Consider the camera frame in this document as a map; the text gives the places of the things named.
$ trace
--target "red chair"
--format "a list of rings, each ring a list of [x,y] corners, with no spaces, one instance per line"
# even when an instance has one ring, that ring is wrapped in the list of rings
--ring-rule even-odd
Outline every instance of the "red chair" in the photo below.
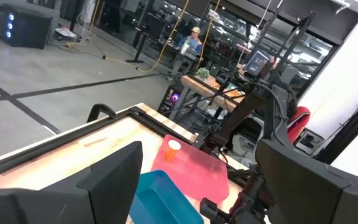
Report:
[[[296,109],[294,117],[288,122],[288,137],[293,143],[301,134],[303,128],[308,124],[310,119],[310,110],[304,106],[299,106]]]

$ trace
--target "wooden tabletop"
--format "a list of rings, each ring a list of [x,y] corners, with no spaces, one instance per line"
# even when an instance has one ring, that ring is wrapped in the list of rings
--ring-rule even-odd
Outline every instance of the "wooden tabletop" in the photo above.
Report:
[[[196,139],[195,135],[175,124],[173,121],[170,121],[168,118],[160,115],[147,105],[141,103],[136,106],[190,141]],[[89,124],[90,123],[84,124],[75,129],[61,133],[58,136],[83,128]],[[0,157],[0,160],[17,154],[18,152],[28,150],[43,142],[57,138],[58,136],[45,139],[3,155]],[[100,161],[133,141],[142,141],[143,164],[141,173],[149,172],[163,138],[134,119],[128,117],[0,174],[0,189],[14,187],[32,190],[43,189]],[[234,159],[231,159],[230,157],[227,157],[227,159],[229,160],[229,164],[234,168],[247,169]],[[240,190],[241,188],[238,185],[229,181],[229,196],[223,202],[221,209],[228,212],[234,204]],[[187,198],[198,210],[200,202],[190,197]]]
[[[207,85],[213,87],[214,89],[218,90],[220,85],[215,81],[215,78],[212,77],[211,75],[203,80]],[[214,91],[210,90],[209,88],[203,86],[202,84],[198,83],[197,81],[195,81],[194,79],[190,78],[188,75],[182,76],[181,78],[181,83],[184,86],[189,87],[191,90],[193,90],[194,92],[200,94],[203,97],[209,97],[209,96],[213,96],[215,94]],[[237,90],[234,91],[230,91],[228,93],[226,93],[226,96],[228,97],[234,97],[234,96],[241,96],[243,95],[243,93],[240,93]],[[234,101],[240,103],[242,101],[242,99],[244,99],[244,97],[240,97],[240,98],[236,98],[234,99]],[[236,104],[232,103],[231,101],[224,99],[221,96],[217,96],[214,98],[213,103],[217,104],[218,106],[224,108],[225,110],[229,110],[232,111],[234,110],[234,108],[236,108]]]

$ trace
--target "purple light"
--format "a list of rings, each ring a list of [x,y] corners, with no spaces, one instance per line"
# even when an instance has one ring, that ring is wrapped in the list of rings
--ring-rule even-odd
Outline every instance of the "purple light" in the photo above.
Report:
[[[178,94],[175,93],[175,94],[173,94],[171,96],[172,103],[176,103],[178,100],[179,100],[179,95]]]

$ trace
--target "gray floor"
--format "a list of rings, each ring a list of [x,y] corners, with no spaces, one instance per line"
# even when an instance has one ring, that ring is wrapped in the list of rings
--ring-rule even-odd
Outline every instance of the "gray floor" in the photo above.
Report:
[[[101,37],[76,48],[97,57],[65,52],[54,45],[44,50],[12,48],[0,40],[0,93],[4,93],[0,97],[0,155],[53,136],[40,119],[66,131],[84,124],[95,103],[105,103],[116,111],[141,102],[158,108],[171,84],[161,75],[168,69],[159,65],[142,73],[123,63],[103,60],[103,55],[131,59],[135,50],[100,30],[94,32]],[[135,64],[140,69],[148,70],[154,64],[144,55],[141,59],[146,63]],[[147,74],[156,75],[125,80]],[[110,80],[113,83],[81,88]],[[65,90],[67,86],[78,88]]]

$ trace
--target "blue plastic bin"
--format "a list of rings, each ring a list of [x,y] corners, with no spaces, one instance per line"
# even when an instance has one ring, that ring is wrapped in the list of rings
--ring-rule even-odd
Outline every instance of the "blue plastic bin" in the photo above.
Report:
[[[135,224],[203,224],[203,218],[162,170],[140,175],[129,215]]]

